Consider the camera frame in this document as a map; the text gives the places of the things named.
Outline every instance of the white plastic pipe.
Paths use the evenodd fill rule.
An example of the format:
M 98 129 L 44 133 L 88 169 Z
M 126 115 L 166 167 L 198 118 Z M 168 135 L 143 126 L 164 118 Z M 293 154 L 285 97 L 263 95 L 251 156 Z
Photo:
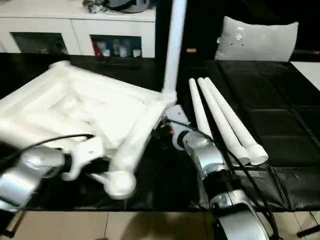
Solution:
M 175 99 L 186 9 L 187 0 L 173 0 L 162 92 Z
M 132 181 L 135 178 L 133 177 L 131 180 L 128 180 L 130 179 L 128 175 L 133 175 L 148 144 L 150 133 L 158 125 L 167 105 L 168 102 L 161 99 L 150 104 L 145 114 L 138 119 L 128 136 L 119 146 L 109 164 L 108 172 L 125 171 L 128 174 L 114 175 L 117 177 L 110 179 L 108 187 L 105 190 L 112 198 L 125 199 L 131 195 L 132 192 L 130 191 L 134 190 L 135 186 L 133 185 L 135 182 Z
M 91 126 L 85 122 L 70 119 L 59 114 L 58 111 L 44 110 L 42 112 L 28 112 L 24 116 L 26 127 L 30 126 L 55 136 L 72 135 L 78 133 L 91 134 Z M 74 141 L 83 141 L 84 137 L 75 137 Z
M 206 77 L 204 81 L 218 106 L 220 107 L 221 111 L 223 112 L 228 123 L 230 124 L 235 135 L 247 150 L 251 164 L 258 165 L 267 161 L 269 156 L 264 148 L 255 141 L 248 129 L 238 118 L 236 113 L 230 107 L 228 102 L 225 100 L 225 98 L 222 96 L 222 94 L 219 92 L 210 78 Z
M 33 127 L 26 127 L 22 121 L 14 120 L 11 117 L 2 115 L 0 121 L 0 136 L 7 144 L 23 149 L 31 144 L 54 138 L 57 135 Z M 44 145 L 49 148 L 63 148 L 64 150 L 69 151 L 75 147 L 76 141 L 71 138 L 60 139 L 47 142 Z
M 196 81 L 193 78 L 189 79 L 189 87 L 191 92 L 193 110 L 198 129 L 212 138 L 211 130 L 209 127 L 208 119 L 202 105 Z
M 248 164 L 250 160 L 247 150 L 240 144 L 239 140 L 237 139 L 226 117 L 219 108 L 219 105 L 217 104 L 215 98 L 209 91 L 206 81 L 201 77 L 198 79 L 198 83 L 226 147 L 231 153 L 234 154 L 234 156 L 236 156 L 237 159 L 239 159 L 239 161 L 243 165 Z

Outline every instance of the black cable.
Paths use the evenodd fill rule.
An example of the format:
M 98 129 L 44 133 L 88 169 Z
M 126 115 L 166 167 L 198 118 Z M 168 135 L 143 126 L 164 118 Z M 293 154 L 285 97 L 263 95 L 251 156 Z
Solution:
M 31 144 L 31 145 L 19 150 L 18 152 L 15 152 L 15 153 L 13 153 L 13 154 L 11 154 L 9 156 L 6 156 L 6 157 L 2 158 L 0 163 L 3 164 L 3 163 L 5 163 L 5 161 L 17 158 L 23 152 L 25 152 L 25 151 L 27 151 L 29 149 L 32 149 L 32 148 L 34 148 L 36 146 L 39 146 L 39 145 L 42 145 L 42 144 L 46 144 L 46 143 L 49 143 L 49 142 L 53 142 L 53 141 L 57 141 L 57 140 L 60 140 L 60 139 L 70 139 L 70 138 L 77 138 L 77 137 L 86 137 L 87 139 L 90 139 L 90 138 L 94 137 L 94 135 L 83 133 L 83 134 L 71 134 L 71 135 L 63 135 L 63 136 L 57 136 L 57 137 L 49 138 L 49 139 L 46 139 L 46 140 L 39 141 L 37 143 Z
M 313 218 L 314 222 L 316 223 L 316 225 L 319 226 L 318 221 L 315 218 L 315 215 L 311 211 L 309 211 L 309 213 L 310 213 L 311 217 Z
M 175 121 L 175 120 L 172 120 L 172 119 L 166 119 L 168 122 L 171 122 L 171 123 L 175 123 L 175 124 L 178 124 L 178 125 L 181 125 L 181 126 L 184 126 L 186 128 L 189 128 L 201 135 L 203 135 L 205 138 L 207 138 L 208 140 L 210 140 L 217 148 L 218 150 L 220 150 L 220 147 L 219 147 L 219 144 L 217 143 L 217 141 L 215 141 L 211 136 L 205 134 L 204 132 L 198 130 L 197 128 L 193 127 L 193 126 L 190 126 L 188 124 L 185 124 L 183 122 L 179 122 L 179 121 Z M 264 208 L 266 209 L 266 213 L 263 214 L 265 216 L 265 218 L 267 219 L 267 221 L 269 222 L 269 224 L 271 225 L 272 227 L 272 230 L 273 230 L 273 235 L 271 236 L 271 239 L 274 239 L 274 240 L 278 240 L 278 239 L 281 239 L 281 237 L 279 236 L 279 232 L 278 232 L 278 227 L 277 227 L 277 223 L 276 223 L 276 219 L 275 219 L 275 216 L 273 215 L 265 197 L 264 197 L 264 194 L 262 193 L 262 191 L 259 189 L 259 187 L 257 186 L 256 182 L 254 181 L 254 179 L 251 177 L 251 175 L 249 174 L 248 170 L 247 170 L 247 167 L 245 167 L 240 161 L 239 159 L 232 153 L 229 151 L 229 149 L 226 147 L 226 151 L 228 154 L 230 154 L 231 157 L 234 158 L 234 160 L 237 162 L 237 164 L 239 164 L 239 166 L 242 168 L 241 170 L 244 172 L 244 174 L 246 175 L 246 177 L 248 178 L 248 180 L 250 181 L 250 183 L 252 184 L 254 190 L 257 192 L 257 194 L 259 195 L 260 199 L 262 200 L 263 202 L 263 205 L 264 205 Z M 229 168 L 230 170 L 235 174 L 234 172 L 234 167 L 232 164 L 230 164 L 231 161 L 229 160 L 227 162 L 227 164 L 229 165 Z M 257 207 L 260 207 L 262 208 L 258 202 L 254 202 L 255 205 L 257 205 Z

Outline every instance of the black table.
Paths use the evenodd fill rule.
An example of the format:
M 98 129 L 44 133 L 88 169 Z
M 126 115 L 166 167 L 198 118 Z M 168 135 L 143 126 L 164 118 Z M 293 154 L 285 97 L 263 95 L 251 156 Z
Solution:
M 51 63 L 69 60 L 77 67 L 160 91 L 164 67 L 154 59 L 1 53 L 0 98 L 31 81 Z M 189 78 L 210 77 L 245 126 L 269 154 L 250 174 L 273 211 L 320 209 L 320 92 L 290 63 L 244 61 L 183 62 L 178 104 L 195 123 Z M 221 136 L 207 114 L 214 136 Z M 1 155 L 12 151 L 2 144 Z M 248 193 L 255 191 L 243 172 Z M 73 182 L 45 180 L 25 207 L 34 211 L 201 211 L 208 207 L 191 160 L 168 141 L 152 137 L 136 170 L 137 188 L 128 200 L 115 201 L 86 176 Z

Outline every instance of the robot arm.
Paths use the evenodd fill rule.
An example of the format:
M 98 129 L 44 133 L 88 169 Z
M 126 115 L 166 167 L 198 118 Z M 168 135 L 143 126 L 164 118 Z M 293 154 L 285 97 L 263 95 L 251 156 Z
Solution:
M 189 124 L 179 105 L 168 109 L 166 115 L 170 120 Z M 268 240 L 264 225 L 213 142 L 186 126 L 174 122 L 170 126 L 173 145 L 188 153 L 202 178 L 209 207 L 217 215 L 213 224 L 216 239 Z

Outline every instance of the cushion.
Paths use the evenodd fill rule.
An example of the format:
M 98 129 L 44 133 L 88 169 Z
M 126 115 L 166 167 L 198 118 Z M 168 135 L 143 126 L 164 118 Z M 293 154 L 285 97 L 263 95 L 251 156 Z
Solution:
M 215 59 L 287 62 L 296 45 L 298 25 L 247 24 L 225 16 Z

